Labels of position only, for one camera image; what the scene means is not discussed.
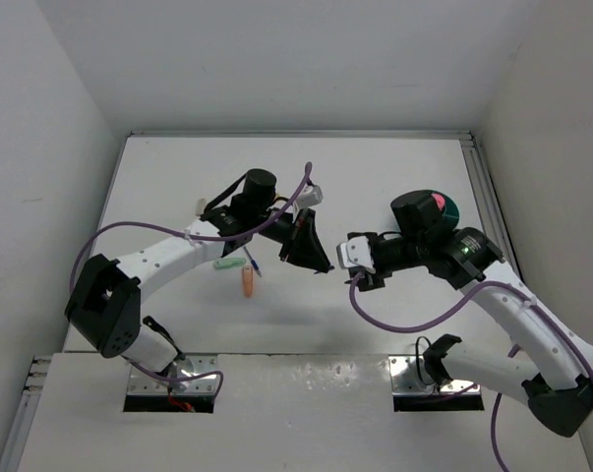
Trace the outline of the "blue ballpoint pen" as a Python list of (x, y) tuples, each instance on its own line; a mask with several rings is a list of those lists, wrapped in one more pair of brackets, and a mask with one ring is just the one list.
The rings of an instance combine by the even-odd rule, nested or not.
[(250, 261), (250, 264), (251, 264), (251, 266), (252, 266), (255, 274), (258, 277), (262, 277), (263, 275), (262, 275), (262, 272), (261, 272), (261, 268), (260, 268), (258, 262), (256, 261), (256, 259), (253, 257), (253, 255), (250, 252), (250, 250), (248, 249), (248, 247), (247, 246), (244, 246), (243, 247), (243, 251), (246, 254), (246, 257), (248, 258), (248, 260)]

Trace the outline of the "pink capped glue bottle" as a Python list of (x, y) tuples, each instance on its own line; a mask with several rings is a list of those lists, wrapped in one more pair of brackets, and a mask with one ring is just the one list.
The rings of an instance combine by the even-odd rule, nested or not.
[(439, 208), (439, 210), (443, 210), (445, 208), (446, 202), (445, 202), (445, 197), (442, 196), (441, 194), (437, 194), (437, 193), (433, 193), (432, 197), (434, 199), (434, 201), (437, 204), (437, 207)]

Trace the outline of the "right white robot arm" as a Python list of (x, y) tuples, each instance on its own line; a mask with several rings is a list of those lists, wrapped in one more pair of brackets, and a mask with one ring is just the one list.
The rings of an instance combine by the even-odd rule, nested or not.
[(572, 437), (593, 412), (593, 345), (551, 313), (485, 233), (457, 226), (459, 210), (450, 197), (434, 190), (412, 191), (390, 207), (397, 237), (354, 232), (337, 247), (340, 265), (351, 277), (349, 299), (383, 288), (394, 273), (415, 267), (446, 281), (463, 297), (443, 315), (416, 326), (379, 322), (360, 306), (355, 311), (383, 330), (409, 334), (439, 325), (475, 303), (527, 361), (495, 357), (444, 334), (421, 353), (418, 368), (436, 386), (454, 380), (486, 386), (526, 406), (551, 432)]

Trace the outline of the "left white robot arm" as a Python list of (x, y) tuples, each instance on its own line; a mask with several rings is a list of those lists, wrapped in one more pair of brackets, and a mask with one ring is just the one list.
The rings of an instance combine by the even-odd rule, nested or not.
[(142, 317), (143, 302), (186, 272), (245, 247), (256, 235), (279, 244), (282, 262), (329, 272), (332, 264), (315, 224), (314, 207), (323, 198), (308, 175), (284, 198), (271, 172), (250, 169), (207, 202), (187, 227), (160, 227), (165, 239), (117, 258), (78, 256), (65, 317), (102, 357), (122, 357), (153, 375), (166, 372), (183, 353), (166, 329)]

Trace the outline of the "orange highlighter lower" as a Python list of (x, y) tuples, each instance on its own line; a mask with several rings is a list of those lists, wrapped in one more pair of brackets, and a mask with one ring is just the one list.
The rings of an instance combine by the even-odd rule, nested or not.
[(250, 265), (242, 268), (242, 290), (246, 298), (251, 298), (255, 289), (255, 271)]

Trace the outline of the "green highlighter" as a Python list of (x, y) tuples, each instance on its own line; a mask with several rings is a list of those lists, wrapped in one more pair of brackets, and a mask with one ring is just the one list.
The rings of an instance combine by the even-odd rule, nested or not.
[(242, 267), (247, 264), (247, 260), (245, 258), (235, 257), (235, 258), (223, 258), (219, 260), (215, 260), (212, 264), (215, 270), (225, 270), (225, 269), (232, 269), (236, 267)]

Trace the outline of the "teal round organizer container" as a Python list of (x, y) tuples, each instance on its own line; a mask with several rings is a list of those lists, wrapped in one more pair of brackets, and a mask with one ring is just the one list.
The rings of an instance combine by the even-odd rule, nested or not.
[[(439, 210), (436, 202), (434, 201), (432, 194), (437, 193), (445, 197), (445, 208)], [(425, 209), (427, 215), (424, 217), (424, 221), (429, 230), (435, 231), (452, 231), (454, 230), (459, 222), (459, 209), (456, 203), (446, 194), (440, 191), (425, 190), (423, 192), (426, 199)]]

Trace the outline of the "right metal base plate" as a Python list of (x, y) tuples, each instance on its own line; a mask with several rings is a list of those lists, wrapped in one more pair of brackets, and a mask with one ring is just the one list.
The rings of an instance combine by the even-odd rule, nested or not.
[(423, 369), (421, 355), (390, 355), (387, 359), (394, 397), (437, 398), (481, 392), (478, 385), (469, 381), (454, 380), (436, 384)]

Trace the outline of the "metal base plate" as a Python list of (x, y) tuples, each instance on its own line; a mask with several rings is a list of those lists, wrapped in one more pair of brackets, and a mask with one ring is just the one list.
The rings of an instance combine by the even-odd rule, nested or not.
[(160, 373), (132, 361), (128, 364), (131, 366), (129, 391), (143, 383), (143, 388), (138, 389), (140, 393), (171, 391), (177, 395), (214, 396), (223, 386), (224, 375), (217, 367), (216, 355), (186, 354)]
[(421, 355), (390, 355), (387, 359), (394, 397), (437, 398), (481, 392), (478, 385), (469, 381), (454, 380), (436, 384), (423, 369)]

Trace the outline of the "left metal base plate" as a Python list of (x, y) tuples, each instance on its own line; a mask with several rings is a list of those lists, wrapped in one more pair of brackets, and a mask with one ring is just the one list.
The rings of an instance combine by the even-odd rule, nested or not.
[(186, 354), (160, 373), (132, 361), (128, 364), (131, 366), (129, 391), (143, 383), (143, 388), (138, 389), (140, 393), (171, 391), (177, 395), (214, 396), (223, 386), (224, 375), (217, 367), (216, 355)]

